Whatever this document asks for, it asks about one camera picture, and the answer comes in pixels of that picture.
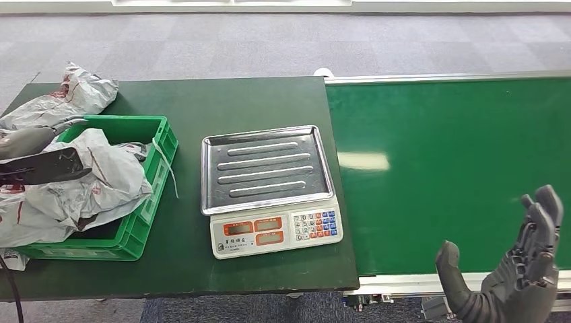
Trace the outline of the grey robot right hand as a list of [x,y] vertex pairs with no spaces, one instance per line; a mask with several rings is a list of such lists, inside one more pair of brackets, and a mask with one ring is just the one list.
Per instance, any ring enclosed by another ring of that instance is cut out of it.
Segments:
[[553,186],[521,198],[524,221],[511,249],[481,283],[468,288],[459,270],[459,249],[444,241],[436,255],[436,270],[448,306],[462,322],[545,322],[558,294],[555,257],[564,207]]

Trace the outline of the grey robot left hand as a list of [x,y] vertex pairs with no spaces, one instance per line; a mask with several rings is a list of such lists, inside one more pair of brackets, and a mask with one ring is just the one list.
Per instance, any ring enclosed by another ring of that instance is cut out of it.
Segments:
[[50,145],[54,138],[76,124],[86,124],[82,116],[64,118],[53,125],[27,127],[19,130],[1,129],[1,160],[35,155]]

